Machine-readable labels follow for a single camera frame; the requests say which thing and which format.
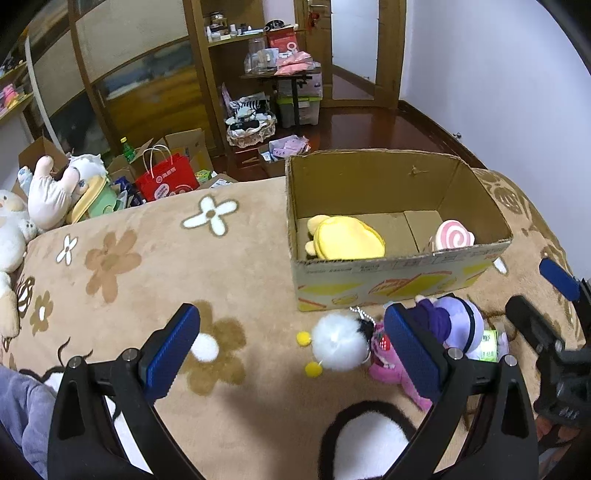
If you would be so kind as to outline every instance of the metal screw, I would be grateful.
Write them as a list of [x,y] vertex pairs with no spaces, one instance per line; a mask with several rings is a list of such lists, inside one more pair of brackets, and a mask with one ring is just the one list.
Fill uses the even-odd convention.
[[123,357],[123,360],[125,360],[126,362],[131,362],[132,360],[135,360],[137,358],[138,353],[139,352],[137,348],[128,348],[123,352],[121,357]]
[[517,365],[517,359],[513,355],[505,355],[504,359],[505,363],[510,367],[514,367]]
[[456,347],[452,347],[447,351],[447,354],[454,360],[459,360],[464,356],[464,353]]
[[81,364],[82,364],[82,357],[81,356],[73,356],[72,358],[70,358],[70,361],[68,362],[68,367],[77,368],[77,367],[81,366]]

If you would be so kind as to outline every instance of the table leg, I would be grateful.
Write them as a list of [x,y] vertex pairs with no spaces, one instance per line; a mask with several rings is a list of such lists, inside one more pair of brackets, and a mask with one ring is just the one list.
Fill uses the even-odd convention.
[[294,101],[295,134],[300,136],[300,100],[297,93],[297,79],[291,79],[291,95]]

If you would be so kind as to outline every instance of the yellow pom-pom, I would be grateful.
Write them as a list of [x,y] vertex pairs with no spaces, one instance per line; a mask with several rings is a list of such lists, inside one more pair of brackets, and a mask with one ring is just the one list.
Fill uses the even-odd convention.
[[304,370],[306,371],[306,375],[308,375],[308,377],[316,378],[322,373],[322,365],[320,365],[318,362],[310,362],[308,365],[306,365]]
[[312,343],[312,335],[310,335],[310,332],[300,332],[295,336],[295,339],[299,346],[308,346]]

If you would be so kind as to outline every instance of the green bottle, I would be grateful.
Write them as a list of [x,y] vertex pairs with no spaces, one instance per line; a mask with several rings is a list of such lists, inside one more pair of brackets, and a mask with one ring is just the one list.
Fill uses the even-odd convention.
[[135,157],[135,150],[131,148],[131,145],[127,142],[127,137],[123,137],[121,143],[123,144],[123,155],[127,158],[127,162],[131,163]]

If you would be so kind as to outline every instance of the bag handle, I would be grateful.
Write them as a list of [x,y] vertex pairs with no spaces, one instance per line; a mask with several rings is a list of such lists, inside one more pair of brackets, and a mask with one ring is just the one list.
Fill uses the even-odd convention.
[[150,151],[150,173],[152,174],[152,178],[154,178],[154,167],[152,166],[152,156],[154,155],[154,152],[160,152],[162,154],[162,156],[164,157],[164,159],[166,160],[166,157],[164,156],[164,152],[162,150],[160,150],[158,147],[162,147],[165,148],[166,151],[168,152],[168,155],[170,156],[170,164],[173,163],[173,154],[170,152],[170,150],[168,149],[168,147],[166,145],[154,145],[153,147],[150,148],[146,148],[144,150],[144,152],[142,153],[142,160],[144,161],[144,168],[146,169],[146,171],[148,171],[148,166],[146,165],[146,157],[144,157],[145,153],[147,151]]

